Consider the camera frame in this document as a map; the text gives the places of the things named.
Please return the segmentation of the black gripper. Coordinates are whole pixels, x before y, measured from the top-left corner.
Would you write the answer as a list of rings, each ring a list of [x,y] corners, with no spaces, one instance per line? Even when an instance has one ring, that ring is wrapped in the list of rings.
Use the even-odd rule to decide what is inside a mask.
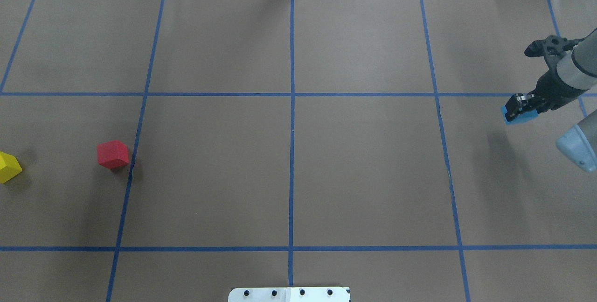
[[[548,70],[536,83],[533,94],[513,94],[506,102],[507,120],[512,121],[521,113],[537,111],[553,111],[578,99],[582,90],[564,83],[554,70]],[[535,108],[535,97],[539,102]]]

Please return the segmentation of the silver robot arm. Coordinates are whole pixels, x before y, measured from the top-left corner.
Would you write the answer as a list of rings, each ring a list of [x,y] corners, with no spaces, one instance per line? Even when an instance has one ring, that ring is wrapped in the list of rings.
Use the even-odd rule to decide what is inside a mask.
[[[527,57],[542,57],[547,71],[528,93],[515,93],[501,108],[508,125],[525,123],[541,113],[578,102],[583,119],[556,140],[556,147],[581,170],[591,173],[597,166],[596,111],[588,113],[582,95],[596,87],[597,36],[593,30],[579,39],[550,35],[531,42]]]

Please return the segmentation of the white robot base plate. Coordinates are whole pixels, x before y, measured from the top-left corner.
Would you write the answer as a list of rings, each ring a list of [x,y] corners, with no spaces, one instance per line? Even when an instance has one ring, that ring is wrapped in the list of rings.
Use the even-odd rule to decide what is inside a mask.
[[[229,302],[350,302],[345,287],[260,287],[235,288]]]

